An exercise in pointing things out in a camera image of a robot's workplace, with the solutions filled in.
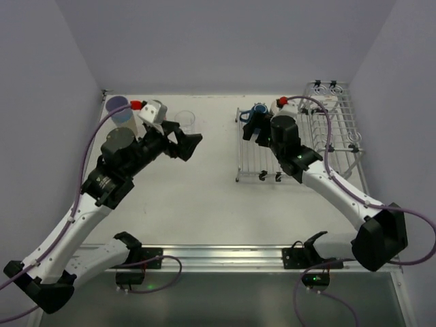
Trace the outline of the dark blue ceramic mug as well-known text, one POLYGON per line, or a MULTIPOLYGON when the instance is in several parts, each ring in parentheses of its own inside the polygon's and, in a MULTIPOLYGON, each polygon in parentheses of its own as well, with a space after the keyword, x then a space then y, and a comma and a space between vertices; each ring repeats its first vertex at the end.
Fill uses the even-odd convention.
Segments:
POLYGON ((251 107, 251 109, 240 112, 238 119, 242 123, 248 123, 252 119, 255 112, 267 114, 268 107, 266 106, 266 104, 256 103, 251 107))

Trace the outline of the clear drinking glass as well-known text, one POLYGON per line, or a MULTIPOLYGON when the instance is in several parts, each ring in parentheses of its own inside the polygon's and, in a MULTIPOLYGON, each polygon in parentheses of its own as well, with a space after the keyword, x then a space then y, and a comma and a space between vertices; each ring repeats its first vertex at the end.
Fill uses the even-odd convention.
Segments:
POLYGON ((180 112, 177 112, 174 120, 180 125, 180 129, 185 134, 195 133, 196 116, 193 112, 189 110, 182 110, 180 112))

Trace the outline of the beige plastic cup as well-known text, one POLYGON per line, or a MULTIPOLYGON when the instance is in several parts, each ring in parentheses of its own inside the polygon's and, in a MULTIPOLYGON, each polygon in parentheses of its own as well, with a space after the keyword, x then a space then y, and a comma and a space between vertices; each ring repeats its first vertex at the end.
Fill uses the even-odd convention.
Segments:
POLYGON ((127 122, 125 122, 125 127, 129 128, 135 136, 138 135, 138 128, 134 120, 128 120, 127 122))

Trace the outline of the light blue plastic cup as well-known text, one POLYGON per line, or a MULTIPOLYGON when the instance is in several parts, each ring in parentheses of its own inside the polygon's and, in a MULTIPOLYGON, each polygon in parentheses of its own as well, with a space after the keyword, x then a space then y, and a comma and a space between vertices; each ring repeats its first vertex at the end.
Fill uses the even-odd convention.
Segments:
POLYGON ((134 119, 133 110, 127 108, 124 110, 113 110, 111 119, 116 126, 121 126, 134 119))

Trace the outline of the lavender plastic cup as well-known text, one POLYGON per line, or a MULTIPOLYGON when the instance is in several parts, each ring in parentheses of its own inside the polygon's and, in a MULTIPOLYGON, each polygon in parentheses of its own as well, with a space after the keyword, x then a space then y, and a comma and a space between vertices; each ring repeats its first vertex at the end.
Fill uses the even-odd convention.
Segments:
POLYGON ((117 115, 131 114, 131 108, 127 107, 129 100, 121 95, 113 96, 106 101, 105 109, 108 113, 116 112, 117 115))

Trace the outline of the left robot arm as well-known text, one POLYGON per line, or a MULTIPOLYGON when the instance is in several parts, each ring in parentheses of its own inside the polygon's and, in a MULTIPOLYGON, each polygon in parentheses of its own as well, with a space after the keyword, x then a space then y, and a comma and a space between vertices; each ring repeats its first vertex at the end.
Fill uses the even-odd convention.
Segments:
POLYGON ((74 254, 134 188, 137 173, 161 154, 187 161, 201 141, 201 134, 185 134, 172 121, 164 121, 159 129, 147 127, 142 138, 126 127, 113 129, 71 211, 31 255, 8 262, 3 269, 5 275, 40 309, 52 314, 99 273, 116 266, 138 265, 142 244, 127 232, 115 234, 87 257, 74 254))

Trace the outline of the aluminium mounting rail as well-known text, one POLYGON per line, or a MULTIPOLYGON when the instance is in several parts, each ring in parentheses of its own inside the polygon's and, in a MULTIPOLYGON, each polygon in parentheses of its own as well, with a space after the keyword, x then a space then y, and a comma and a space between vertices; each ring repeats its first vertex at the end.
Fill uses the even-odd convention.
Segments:
MULTIPOLYGON (((101 245, 85 244, 75 256, 88 255, 101 245)), ((302 273, 304 269, 285 269, 282 248, 285 245, 143 245, 148 248, 162 248, 164 255, 177 257, 182 273, 302 273)), ((161 262, 157 273, 177 273, 178 263, 170 258, 161 262)), ((346 262, 342 269, 330 272, 370 273, 357 262, 346 262)))

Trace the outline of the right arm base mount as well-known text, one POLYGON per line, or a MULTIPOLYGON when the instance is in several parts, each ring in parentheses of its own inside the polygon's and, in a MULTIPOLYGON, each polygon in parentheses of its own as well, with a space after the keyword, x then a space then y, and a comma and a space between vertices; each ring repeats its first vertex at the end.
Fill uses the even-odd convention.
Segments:
POLYGON ((315 249, 316 240, 327 233, 327 231, 318 232, 305 242, 297 240, 290 247, 281 249, 284 269, 305 270, 317 264, 325 264, 325 266, 322 266, 321 273, 307 273, 302 278, 302 283, 310 290, 320 292, 326 290, 330 285, 330 270, 344 268, 343 263, 331 264, 337 258, 324 258, 315 249))

